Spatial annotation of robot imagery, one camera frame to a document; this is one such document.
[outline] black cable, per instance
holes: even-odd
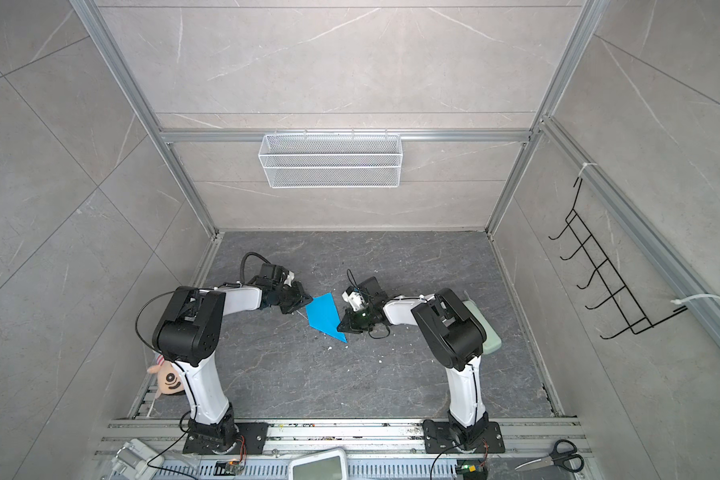
[[[248,252],[247,254],[242,256],[242,260],[240,260],[240,284],[245,285],[246,284],[246,260],[248,260],[249,256],[258,256],[259,259],[261,259],[262,262],[265,264],[269,263],[269,260],[264,258],[263,256],[257,254],[256,252]]]
[[[156,349],[154,346],[152,346],[151,344],[149,344],[146,340],[144,340],[144,338],[141,336],[141,333],[139,333],[139,317],[141,316],[141,313],[144,312],[144,309],[149,306],[150,303],[152,303],[152,302],[154,302],[155,300],[161,298],[162,296],[170,295],[170,294],[175,293],[175,292],[176,292],[175,290],[172,290],[172,291],[170,291],[170,292],[161,293],[161,294],[159,294],[158,296],[154,296],[154,297],[152,298],[152,300],[150,300],[149,302],[144,303],[144,306],[142,306],[142,307],[141,307],[141,310],[139,310],[139,312],[136,314],[136,321],[134,322],[134,329],[136,330],[136,336],[139,337],[139,340],[141,340],[141,342],[142,342],[144,345],[146,345],[150,350],[152,350],[154,353],[159,353],[159,354],[161,354],[161,355],[162,355],[163,353],[160,352],[159,350],[157,350],[157,349]]]
[[[175,365],[176,368],[181,370],[181,372],[184,374],[184,383],[186,384],[186,388],[190,390],[190,395],[192,395],[192,402],[194,402],[194,404],[195,404],[195,416],[192,418],[192,420],[197,420],[197,397],[195,397],[195,393],[192,391],[192,385],[190,385],[190,383],[186,380],[186,370],[184,370],[181,367],[181,365],[179,365],[178,362],[177,363],[172,362],[172,365]],[[182,416],[181,419],[179,420],[179,430],[181,430],[182,432],[184,432],[184,429],[181,427],[181,422],[183,419],[184,419],[184,416]]]
[[[443,455],[444,453],[448,452],[449,450],[453,450],[454,448],[459,448],[459,447],[460,447],[460,445],[454,445],[452,447],[448,447],[445,450],[443,450],[442,452],[440,452],[438,454],[438,456],[434,457],[434,462],[432,462],[432,466],[429,467],[429,480],[432,480],[432,471],[434,470],[434,464],[440,459],[440,456]]]
[[[372,330],[369,330],[369,331],[368,331],[368,336],[370,336],[370,337],[373,338],[374,340],[381,340],[381,339],[387,338],[387,337],[389,336],[389,334],[392,333],[392,332],[389,330],[389,327],[387,326],[386,323],[382,323],[382,325],[384,325],[384,328],[387,329],[387,334],[386,334],[386,335],[384,335],[384,336],[373,336],[373,335],[371,335],[371,331],[372,331]]]
[[[358,286],[357,281],[355,281],[355,275],[352,274],[352,271],[349,268],[347,268],[347,280],[349,281],[349,284],[352,286],[352,288],[355,289],[355,292],[363,295],[365,298],[368,299],[368,301],[372,299],[370,293]]]
[[[187,477],[189,477],[189,478],[192,478],[192,480],[200,480],[200,479],[199,479],[198,477],[196,477],[195,475],[190,475],[189,473],[179,472],[178,470],[173,470],[173,469],[171,469],[171,468],[157,467],[157,466],[154,466],[154,465],[151,465],[151,464],[150,464],[150,462],[152,462],[155,458],[163,455],[163,453],[167,452],[167,451],[170,450],[175,444],[179,443],[179,440],[181,440],[182,438],[184,438],[184,435],[186,435],[189,430],[184,431],[184,429],[181,427],[181,423],[184,421],[184,418],[185,418],[187,415],[189,415],[189,414],[190,414],[190,412],[186,412],[186,413],[184,413],[184,415],[182,415],[181,418],[179,419],[179,430],[181,430],[181,431],[183,432],[183,433],[181,434],[181,437],[178,437],[174,443],[172,443],[172,444],[170,444],[169,446],[167,446],[162,452],[160,452],[160,453],[158,453],[157,455],[153,456],[153,457],[146,463],[146,466],[152,467],[152,468],[156,468],[157,470],[163,470],[164,472],[178,473],[179,475],[184,475],[184,476],[187,476]]]

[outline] blue paper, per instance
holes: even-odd
[[[333,295],[326,293],[325,295],[318,296],[307,305],[306,309],[307,320],[309,320],[310,327],[320,330],[326,335],[330,335],[344,343],[347,342],[347,337],[344,336],[344,333],[336,331],[339,319],[336,304],[333,302]]]

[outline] stuffed toy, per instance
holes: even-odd
[[[184,384],[176,369],[170,362],[166,362],[162,355],[158,355],[155,365],[146,369],[147,373],[157,374],[157,394],[155,398],[161,395],[174,395],[184,392]]]

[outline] scissors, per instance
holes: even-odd
[[[561,452],[557,449],[557,447],[559,447],[561,443],[569,445],[570,449]],[[549,454],[549,456],[544,458],[537,458],[536,460],[526,462],[523,465],[516,467],[515,470],[535,470],[536,468],[556,465],[560,468],[567,470],[568,472],[581,472],[584,469],[584,459],[581,457],[581,455],[576,453],[578,451],[579,449],[576,448],[576,445],[574,445],[572,442],[568,440],[557,440],[554,443],[554,447],[552,447],[552,452]],[[576,465],[575,460],[578,460],[578,467],[576,468],[574,468],[574,466]]]

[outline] scissor blade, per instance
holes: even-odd
[[[554,465],[554,462],[552,462],[552,457],[544,457],[537,458],[536,460],[531,460],[530,462],[526,462],[523,465],[516,467],[515,470],[517,472],[522,472],[523,470],[535,470],[536,468],[548,467],[552,465]]]

